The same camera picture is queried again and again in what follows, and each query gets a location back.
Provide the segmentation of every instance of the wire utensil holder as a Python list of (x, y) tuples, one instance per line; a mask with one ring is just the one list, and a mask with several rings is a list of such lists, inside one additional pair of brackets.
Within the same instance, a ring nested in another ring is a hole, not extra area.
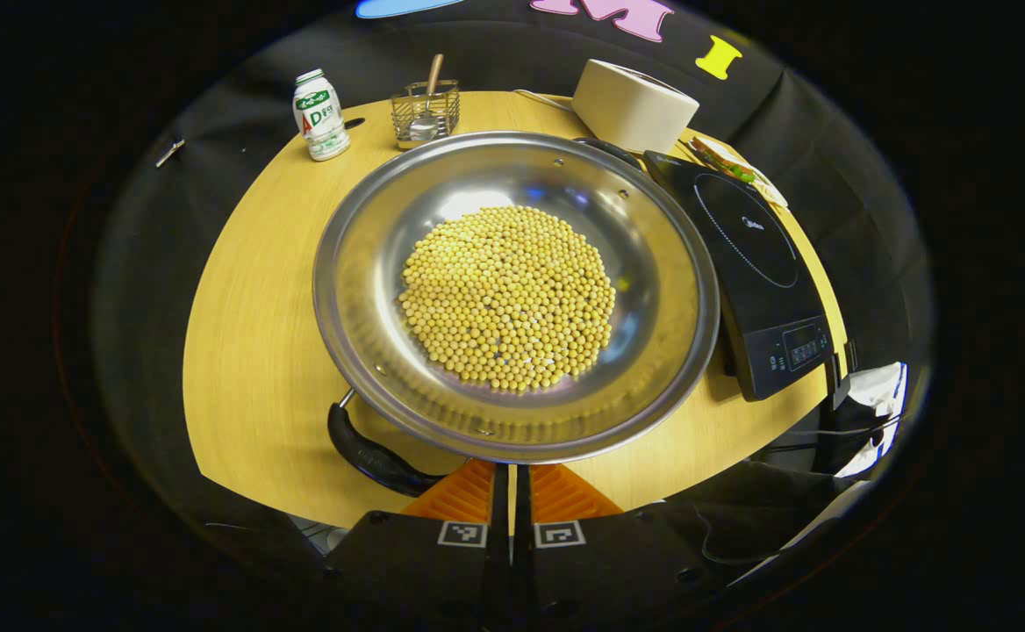
[[(459, 115), (459, 90), (457, 80), (454, 79), (437, 81), (434, 95), (427, 96), (425, 81), (412, 83), (403, 91), (392, 95), (392, 123), (396, 127), (396, 143), (402, 150), (418, 148), (429, 140), (451, 135), (457, 127)], [(433, 136), (412, 133), (412, 123), (421, 116), (434, 116), (439, 123)]]

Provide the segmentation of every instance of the black induction cooker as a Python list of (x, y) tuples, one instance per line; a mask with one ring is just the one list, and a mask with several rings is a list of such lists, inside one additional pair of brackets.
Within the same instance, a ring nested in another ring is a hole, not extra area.
[(644, 157), (708, 247), (742, 395), (766, 399), (832, 356), (821, 295), (765, 198), (704, 165), (657, 152)]

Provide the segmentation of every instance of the metal pan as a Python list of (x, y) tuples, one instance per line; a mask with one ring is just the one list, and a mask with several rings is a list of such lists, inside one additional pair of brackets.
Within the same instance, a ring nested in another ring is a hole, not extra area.
[[(507, 204), (569, 221), (600, 249), (618, 291), (598, 364), (542, 391), (493, 392), (429, 364), (396, 301), (416, 241)], [(341, 201), (314, 264), (321, 336), (352, 388), (408, 432), (502, 463), (593, 456), (664, 420), (708, 364), (717, 297), (704, 242), (668, 194), (617, 157), (543, 133), (464, 133), (387, 161)], [(350, 460), (395, 457), (377, 445), (338, 449)], [(429, 486), (406, 477), (400, 488)]]

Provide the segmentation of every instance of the black handle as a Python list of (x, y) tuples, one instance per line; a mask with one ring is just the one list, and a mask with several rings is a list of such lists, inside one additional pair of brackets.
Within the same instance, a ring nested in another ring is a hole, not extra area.
[(608, 143), (606, 140), (600, 140), (598, 138), (576, 138), (576, 143), (588, 144), (588, 146), (604, 151), (608, 153), (608, 155), (616, 157), (616, 159), (625, 162), (625, 164), (628, 164), (629, 167), (632, 167), (638, 171), (641, 171), (642, 169), (642, 163), (638, 162), (636, 157), (630, 156), (629, 152), (622, 150), (617, 146), (617, 144)]
[(339, 404), (329, 406), (327, 424), (329, 439), (337, 453), (364, 475), (393, 492), (417, 499), (443, 477), (420, 472), (383, 445), (361, 436), (348, 420), (348, 412)]

